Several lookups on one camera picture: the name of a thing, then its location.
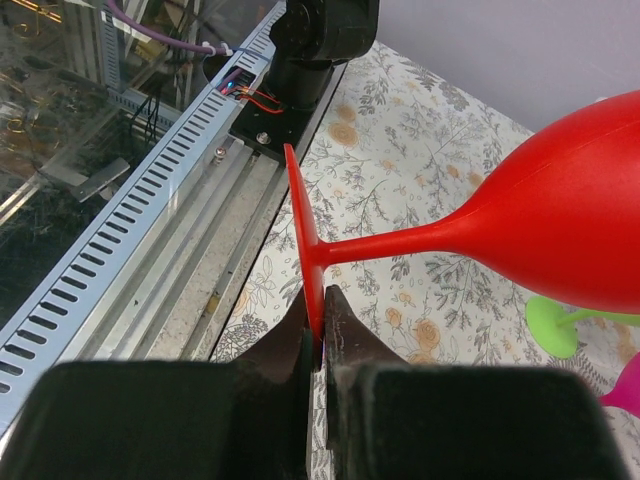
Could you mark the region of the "green plastic wine glass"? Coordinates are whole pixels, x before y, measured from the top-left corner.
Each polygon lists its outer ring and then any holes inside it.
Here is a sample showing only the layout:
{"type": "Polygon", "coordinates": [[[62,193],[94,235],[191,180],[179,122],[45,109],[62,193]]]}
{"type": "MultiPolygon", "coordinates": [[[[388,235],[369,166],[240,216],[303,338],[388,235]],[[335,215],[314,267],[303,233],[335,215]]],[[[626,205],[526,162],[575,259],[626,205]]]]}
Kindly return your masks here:
{"type": "Polygon", "coordinates": [[[530,298],[525,307],[525,320],[536,343],[548,354],[567,359],[578,348],[578,321],[602,317],[627,326],[639,326],[638,314],[612,313],[581,308],[568,312],[563,305],[543,296],[530,298]]]}

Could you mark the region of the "red plastic wine glass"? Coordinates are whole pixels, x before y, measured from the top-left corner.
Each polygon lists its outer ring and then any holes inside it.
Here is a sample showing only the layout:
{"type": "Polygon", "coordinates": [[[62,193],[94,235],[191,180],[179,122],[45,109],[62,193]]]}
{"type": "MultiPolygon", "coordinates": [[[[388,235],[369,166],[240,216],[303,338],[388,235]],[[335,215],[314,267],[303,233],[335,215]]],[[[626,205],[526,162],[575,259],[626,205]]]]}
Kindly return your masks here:
{"type": "Polygon", "coordinates": [[[617,314],[639,310],[639,95],[590,104],[513,150],[433,223],[337,242],[317,232],[294,149],[284,149],[313,345],[325,270],[421,252],[472,258],[538,294],[617,314]]]}

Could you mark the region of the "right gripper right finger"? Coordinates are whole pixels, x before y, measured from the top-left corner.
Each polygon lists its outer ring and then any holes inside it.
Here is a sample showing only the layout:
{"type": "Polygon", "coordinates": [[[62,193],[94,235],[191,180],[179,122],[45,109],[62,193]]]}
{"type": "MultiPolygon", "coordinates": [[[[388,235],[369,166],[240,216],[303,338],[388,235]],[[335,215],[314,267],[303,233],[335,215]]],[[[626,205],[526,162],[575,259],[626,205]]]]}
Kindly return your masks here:
{"type": "Polygon", "coordinates": [[[327,446],[339,479],[626,479],[595,395],[566,370],[412,365],[325,293],[327,446]]]}

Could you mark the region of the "magenta plastic wine glass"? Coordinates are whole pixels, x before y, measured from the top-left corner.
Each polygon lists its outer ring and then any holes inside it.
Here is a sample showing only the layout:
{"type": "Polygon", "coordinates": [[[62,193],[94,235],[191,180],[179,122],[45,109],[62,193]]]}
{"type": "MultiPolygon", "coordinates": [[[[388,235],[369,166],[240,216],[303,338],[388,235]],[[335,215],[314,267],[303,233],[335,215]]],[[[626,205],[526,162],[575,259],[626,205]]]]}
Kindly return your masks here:
{"type": "Polygon", "coordinates": [[[613,389],[600,397],[605,407],[615,407],[640,416],[640,358],[636,353],[624,366],[613,389]]]}

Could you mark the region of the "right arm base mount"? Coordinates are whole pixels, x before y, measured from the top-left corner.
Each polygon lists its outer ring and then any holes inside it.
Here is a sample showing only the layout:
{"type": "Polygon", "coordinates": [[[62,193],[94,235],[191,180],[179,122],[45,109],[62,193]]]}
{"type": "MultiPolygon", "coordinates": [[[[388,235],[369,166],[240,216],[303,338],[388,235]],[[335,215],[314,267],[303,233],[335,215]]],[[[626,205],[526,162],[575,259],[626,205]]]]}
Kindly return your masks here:
{"type": "Polygon", "coordinates": [[[229,134],[246,147],[281,165],[285,165],[285,144],[290,144],[297,158],[301,159],[328,110],[345,70],[345,64],[333,69],[321,97],[310,109],[282,107],[282,113],[268,113],[266,100],[261,100],[263,108],[247,101],[231,124],[229,134]]]}

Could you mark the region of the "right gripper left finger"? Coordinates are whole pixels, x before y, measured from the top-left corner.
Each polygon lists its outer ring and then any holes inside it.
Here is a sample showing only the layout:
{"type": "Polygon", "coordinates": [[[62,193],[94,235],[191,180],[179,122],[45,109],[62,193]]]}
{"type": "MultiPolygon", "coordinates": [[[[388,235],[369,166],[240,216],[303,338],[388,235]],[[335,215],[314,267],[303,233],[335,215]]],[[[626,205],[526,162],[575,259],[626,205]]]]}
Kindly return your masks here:
{"type": "Polygon", "coordinates": [[[78,361],[44,373],[5,479],[304,479],[312,338],[305,300],[227,363],[78,361]]]}

